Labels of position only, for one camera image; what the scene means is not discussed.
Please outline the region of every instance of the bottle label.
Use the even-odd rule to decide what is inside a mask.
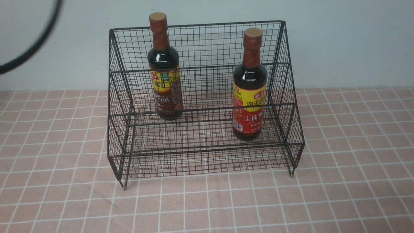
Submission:
[[[246,90],[233,84],[233,106],[246,107],[233,109],[233,128],[245,134],[253,134],[262,128],[263,107],[266,86],[255,90]]]
[[[151,71],[155,108],[157,111],[176,111],[183,109],[179,67],[166,72]]]
[[[158,92],[167,92],[171,89],[171,84],[180,81],[180,71],[177,69],[158,72],[155,70],[151,71],[152,87]]]

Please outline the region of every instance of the metal wire shelf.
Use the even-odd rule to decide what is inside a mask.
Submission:
[[[232,132],[233,70],[243,59],[243,31],[263,31],[269,74],[262,133],[251,142]],[[147,53],[149,27],[109,33],[108,160],[128,179],[298,166],[303,137],[285,21],[169,26],[180,54],[184,110],[175,121],[155,110]]]

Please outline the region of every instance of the glass bottle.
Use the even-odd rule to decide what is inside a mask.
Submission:
[[[245,107],[233,109],[233,133],[242,141],[257,139],[262,131],[263,107],[265,104],[267,71],[260,64],[260,47],[263,32],[259,28],[244,31],[243,63],[234,70],[233,106]]]
[[[178,70],[179,56],[170,46],[167,16],[161,12],[152,13],[149,16],[149,24],[154,47],[148,52],[147,58],[151,69],[156,110],[162,119],[176,120],[182,115],[184,108]]]

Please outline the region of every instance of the bottle cap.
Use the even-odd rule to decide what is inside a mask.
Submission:
[[[162,12],[156,12],[149,15],[149,26],[155,33],[163,33],[168,29],[167,16]]]
[[[243,46],[246,49],[258,50],[262,46],[263,31],[259,28],[249,28],[244,31]]]

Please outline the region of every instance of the yellow label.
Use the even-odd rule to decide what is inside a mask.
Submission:
[[[233,104],[235,107],[246,106],[248,112],[255,112],[260,110],[260,107],[252,107],[265,104],[266,86],[256,90],[246,90],[233,84]]]
[[[180,80],[180,71],[178,69],[168,72],[151,71],[152,87],[158,92],[167,92],[170,90],[170,83]]]

